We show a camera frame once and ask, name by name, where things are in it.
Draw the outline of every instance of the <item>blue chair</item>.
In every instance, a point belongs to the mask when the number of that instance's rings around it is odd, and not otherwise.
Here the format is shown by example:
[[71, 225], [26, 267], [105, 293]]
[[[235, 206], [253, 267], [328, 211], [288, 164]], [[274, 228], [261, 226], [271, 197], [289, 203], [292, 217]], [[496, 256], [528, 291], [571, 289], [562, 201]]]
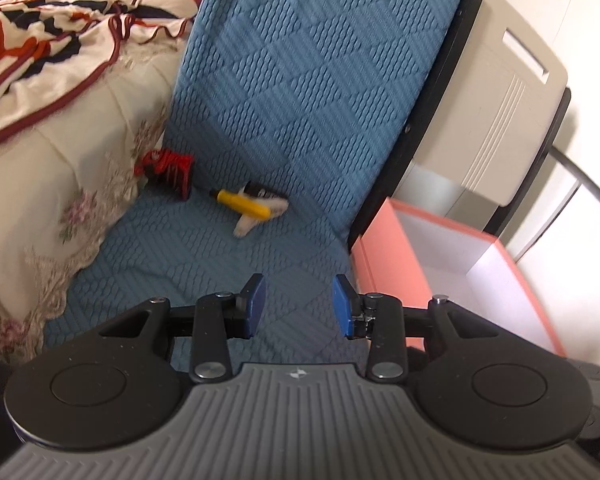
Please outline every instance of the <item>blue chair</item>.
[[[350, 273], [350, 241], [374, 213], [368, 203], [379, 206], [379, 175], [402, 156], [394, 146], [413, 134], [405, 122], [458, 3], [204, 0], [164, 143], [196, 155], [199, 189], [255, 180], [286, 192], [289, 211], [237, 239], [237, 214], [206, 193], [178, 202], [145, 191], [74, 279], [65, 313], [46, 326], [46, 345], [147, 297], [193, 304], [261, 272], [260, 329], [230, 342], [234, 365], [361, 365], [366, 343], [339, 336], [331, 280]], [[188, 344], [177, 342], [174, 366], [185, 366]]]

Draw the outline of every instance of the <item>chair backrest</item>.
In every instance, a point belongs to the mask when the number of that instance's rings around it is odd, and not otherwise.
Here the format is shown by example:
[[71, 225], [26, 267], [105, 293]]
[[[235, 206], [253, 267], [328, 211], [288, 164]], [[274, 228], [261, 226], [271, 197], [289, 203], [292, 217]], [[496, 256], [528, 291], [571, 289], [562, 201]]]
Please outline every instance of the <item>chair backrest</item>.
[[199, 186], [260, 181], [345, 238], [458, 1], [204, 0], [165, 145]]

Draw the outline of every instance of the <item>lace trim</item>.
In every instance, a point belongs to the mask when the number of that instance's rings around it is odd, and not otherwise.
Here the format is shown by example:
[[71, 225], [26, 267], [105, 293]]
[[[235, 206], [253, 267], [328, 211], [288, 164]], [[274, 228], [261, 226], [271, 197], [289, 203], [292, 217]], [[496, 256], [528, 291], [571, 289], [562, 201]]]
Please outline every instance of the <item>lace trim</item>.
[[169, 43], [159, 41], [145, 44], [126, 43], [118, 56], [118, 60], [107, 69], [106, 73], [115, 75], [119, 72], [128, 72], [137, 64], [146, 64], [157, 56], [182, 52], [187, 44], [187, 37], [188, 33], [184, 38], [176, 38]]
[[29, 334], [31, 314], [23, 322], [0, 316], [0, 358], [7, 363], [24, 357], [24, 344]]
[[[134, 136], [130, 157], [136, 159], [155, 145], [164, 128], [168, 108], [163, 106], [153, 121], [143, 121]], [[64, 260], [37, 254], [31, 247], [25, 251], [25, 263], [32, 270], [38, 292], [37, 307], [27, 316], [28, 330], [10, 352], [0, 352], [0, 359], [11, 363], [33, 358], [43, 345], [43, 328], [49, 319], [61, 316], [66, 307], [66, 292], [78, 270], [90, 265], [104, 241], [109, 227], [117, 222], [138, 196], [137, 179], [133, 167], [122, 168], [110, 153], [106, 154], [106, 177], [103, 189], [91, 192], [98, 199], [93, 202], [90, 214], [73, 233], [80, 249]]]

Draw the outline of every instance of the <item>yellow handle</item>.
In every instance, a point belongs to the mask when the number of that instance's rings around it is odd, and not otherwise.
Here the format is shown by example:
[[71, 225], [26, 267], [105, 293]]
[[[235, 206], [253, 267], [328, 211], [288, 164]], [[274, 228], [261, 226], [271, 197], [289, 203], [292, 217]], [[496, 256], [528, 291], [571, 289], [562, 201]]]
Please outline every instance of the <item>yellow handle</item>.
[[250, 216], [261, 222], [265, 222], [271, 218], [271, 209], [268, 207], [260, 205], [247, 197], [230, 193], [224, 189], [218, 191], [216, 200], [238, 213]]

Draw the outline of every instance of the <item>striped blanket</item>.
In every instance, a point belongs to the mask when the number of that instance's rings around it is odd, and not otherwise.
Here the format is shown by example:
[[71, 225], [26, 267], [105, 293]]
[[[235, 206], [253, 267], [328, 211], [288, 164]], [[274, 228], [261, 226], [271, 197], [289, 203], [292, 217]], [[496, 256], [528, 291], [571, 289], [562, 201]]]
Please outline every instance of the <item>striped blanket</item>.
[[66, 106], [125, 42], [188, 34], [202, 0], [0, 0], [0, 143]]

